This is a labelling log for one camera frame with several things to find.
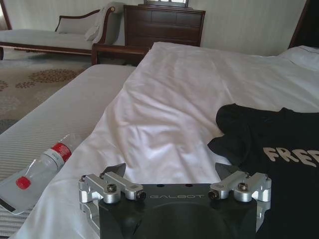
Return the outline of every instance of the wooden bed frame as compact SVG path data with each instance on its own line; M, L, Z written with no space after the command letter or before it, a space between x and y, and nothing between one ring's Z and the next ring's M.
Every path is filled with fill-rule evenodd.
M86 15L82 16L60 16L59 24L55 31L58 30L62 18L71 18L71 19L81 19L86 18L90 15L98 13L100 10L92 11ZM109 15L115 11L114 7L110 7L107 10L105 19L104 19L104 26L103 26L103 33L99 44L103 44L106 40L106 32L107 32L107 22ZM19 44L19 43L11 43L11 42L0 42L0 60L3 60L3 47L11 47L19 50L31 50L31 51L38 51L38 52L54 52L54 53L69 53L69 54L77 54L77 55L91 55L92 50L87 49L75 49L75 48L65 48L65 47L54 47L54 46L39 46L39 45L26 45L26 44Z
M319 1L307 0L289 48L305 45L319 47Z

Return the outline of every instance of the black screw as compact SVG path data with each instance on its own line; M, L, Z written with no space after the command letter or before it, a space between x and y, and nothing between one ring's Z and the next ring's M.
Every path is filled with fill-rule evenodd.
M146 192L144 191L138 191L136 193L136 200L137 201L144 201L144 199L146 198Z
M114 192L116 192L116 185L113 184L113 183L112 183L112 184L108 184L107 190L108 190L109 193L114 193Z
M211 200L218 200L219 199L219 193L216 190L212 190L208 192L208 197Z
M240 191L247 192L248 191L248 184L247 183L239 183L238 189Z

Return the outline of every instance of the white bed sheet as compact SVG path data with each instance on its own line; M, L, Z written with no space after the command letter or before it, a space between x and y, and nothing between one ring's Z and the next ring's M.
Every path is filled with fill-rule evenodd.
M214 163L228 163L206 146L222 135L221 106L318 112L318 90L318 71L283 57L156 43L13 238L98 238L79 210L77 182L107 165L126 162L136 183L214 183Z

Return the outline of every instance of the red bottle cap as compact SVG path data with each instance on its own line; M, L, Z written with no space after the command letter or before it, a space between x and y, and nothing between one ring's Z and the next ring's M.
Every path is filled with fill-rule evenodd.
M16 180L15 184L22 190L27 189L30 185L31 182L28 180L26 177L20 177Z

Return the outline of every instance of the silver metal clamp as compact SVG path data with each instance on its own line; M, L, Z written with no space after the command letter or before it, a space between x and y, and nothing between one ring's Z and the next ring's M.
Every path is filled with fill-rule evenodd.
M243 203L252 199L257 201L256 231L264 221L265 212L271 206L271 179L263 173L255 173L249 176L248 173L236 171L219 183L210 185L209 197L213 200L226 199L229 192L234 192L234 198Z
M82 176L79 180L80 209L85 212L90 226L98 235L100 235L99 210L94 201L103 199L106 204L114 204L121 200L121 192L128 200L142 201L146 198L141 184L123 178L125 167L125 164L108 167L100 177L90 174Z

